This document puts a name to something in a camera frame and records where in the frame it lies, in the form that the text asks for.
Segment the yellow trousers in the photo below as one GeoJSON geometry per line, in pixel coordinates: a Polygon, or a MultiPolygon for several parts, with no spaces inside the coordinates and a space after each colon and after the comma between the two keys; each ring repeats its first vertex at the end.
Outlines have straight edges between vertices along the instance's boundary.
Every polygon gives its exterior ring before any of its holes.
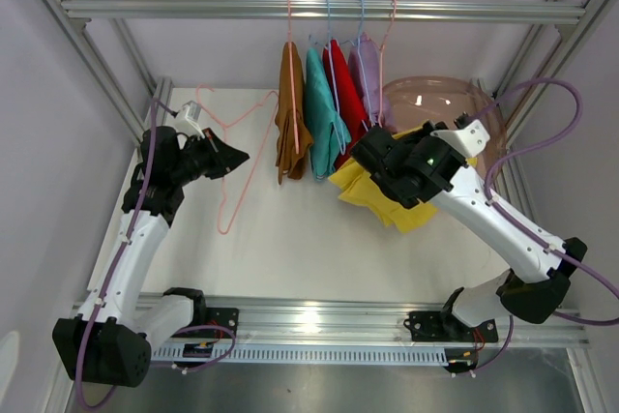
{"type": "MultiPolygon", "coordinates": [[[[425,129],[428,135],[415,146],[410,164],[427,180],[427,203],[422,202],[412,209],[405,209],[388,199],[355,161],[355,145],[350,149],[348,161],[329,177],[329,181],[340,189],[339,200],[368,208],[383,225],[393,225],[401,233],[425,225],[437,212],[437,208],[431,204],[432,199],[440,193],[451,192],[454,188],[454,176],[461,168],[473,166],[477,157],[466,159],[449,144],[432,136],[433,131],[448,129],[442,122],[426,122],[413,130],[418,129],[425,129]]],[[[394,136],[400,138],[413,130],[396,133],[394,136]]]]}

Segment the pink hanger of brown trousers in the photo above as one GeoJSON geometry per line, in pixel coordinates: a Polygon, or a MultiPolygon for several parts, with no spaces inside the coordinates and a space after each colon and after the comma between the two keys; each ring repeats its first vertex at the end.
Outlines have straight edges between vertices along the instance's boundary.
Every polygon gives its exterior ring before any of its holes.
{"type": "Polygon", "coordinates": [[[286,0],[286,11],[287,11],[287,33],[286,33],[286,44],[288,47],[288,69],[289,69],[289,81],[291,88],[291,103],[292,103],[292,122],[293,122],[293,136],[294,136],[294,147],[295,154],[300,154],[300,137],[299,137],[299,129],[298,129],[298,121],[297,121],[297,104],[296,104],[296,94],[295,94],[295,75],[294,75],[294,59],[293,59],[293,50],[292,50],[292,8],[291,8],[291,0],[286,0]]]}

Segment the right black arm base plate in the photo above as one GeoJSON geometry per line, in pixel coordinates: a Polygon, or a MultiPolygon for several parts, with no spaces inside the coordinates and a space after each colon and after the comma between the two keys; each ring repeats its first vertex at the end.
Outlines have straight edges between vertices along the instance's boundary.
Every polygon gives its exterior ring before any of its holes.
{"type": "Polygon", "coordinates": [[[496,343],[499,341],[493,319],[469,327],[439,310],[413,310],[403,320],[403,327],[414,342],[496,343]]]}

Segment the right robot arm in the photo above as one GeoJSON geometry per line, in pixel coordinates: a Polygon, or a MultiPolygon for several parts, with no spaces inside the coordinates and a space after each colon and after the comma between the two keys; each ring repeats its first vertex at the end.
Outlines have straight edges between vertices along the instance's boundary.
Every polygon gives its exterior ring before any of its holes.
{"type": "Polygon", "coordinates": [[[426,122],[402,137],[375,126],[350,151],[387,198],[405,209],[429,203],[447,212],[508,264],[498,277],[452,293],[440,316],[441,331],[450,339],[464,339],[475,327],[504,315],[546,322],[562,304],[575,270],[557,255],[567,241],[543,232],[544,243],[536,244],[525,232],[539,227],[496,192],[484,191],[469,159],[488,141],[478,120],[457,130],[426,122]]]}

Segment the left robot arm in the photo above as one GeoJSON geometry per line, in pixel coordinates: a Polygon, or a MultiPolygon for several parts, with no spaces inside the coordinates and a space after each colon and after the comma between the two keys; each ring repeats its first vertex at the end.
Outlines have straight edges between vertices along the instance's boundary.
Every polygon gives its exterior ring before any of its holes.
{"type": "Polygon", "coordinates": [[[184,201],[184,188],[201,178],[220,179],[247,162],[211,130],[180,142],[174,128],[144,133],[121,210],[110,257],[76,316],[60,318],[52,340],[73,381],[136,387],[152,353],[175,335],[196,337],[208,325],[205,296],[172,287],[159,303],[137,315],[136,304],[152,261],[184,201]]]}

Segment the brown trousers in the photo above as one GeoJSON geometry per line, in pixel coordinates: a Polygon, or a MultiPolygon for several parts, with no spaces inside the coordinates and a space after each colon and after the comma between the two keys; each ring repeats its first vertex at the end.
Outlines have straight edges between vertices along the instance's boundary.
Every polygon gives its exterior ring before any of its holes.
{"type": "Polygon", "coordinates": [[[295,94],[297,104],[297,121],[300,137],[300,154],[295,154],[291,88],[288,69],[288,47],[284,45],[280,63],[280,82],[278,110],[275,116],[275,124],[279,131],[277,139],[276,167],[278,169],[278,183],[281,185],[283,178],[300,180],[306,171],[309,159],[309,150],[313,138],[306,127],[304,118],[304,76],[301,58],[297,46],[292,43],[295,75],[295,94]]]}

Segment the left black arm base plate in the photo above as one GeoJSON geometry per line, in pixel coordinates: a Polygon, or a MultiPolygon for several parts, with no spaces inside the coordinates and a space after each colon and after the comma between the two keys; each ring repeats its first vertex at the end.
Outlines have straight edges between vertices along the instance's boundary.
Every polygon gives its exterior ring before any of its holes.
{"type": "MultiPolygon", "coordinates": [[[[237,308],[206,308],[200,310],[191,326],[221,326],[233,333],[237,332],[240,311],[237,308]]],[[[229,339],[230,335],[222,329],[200,329],[191,332],[194,338],[229,339]]]]}

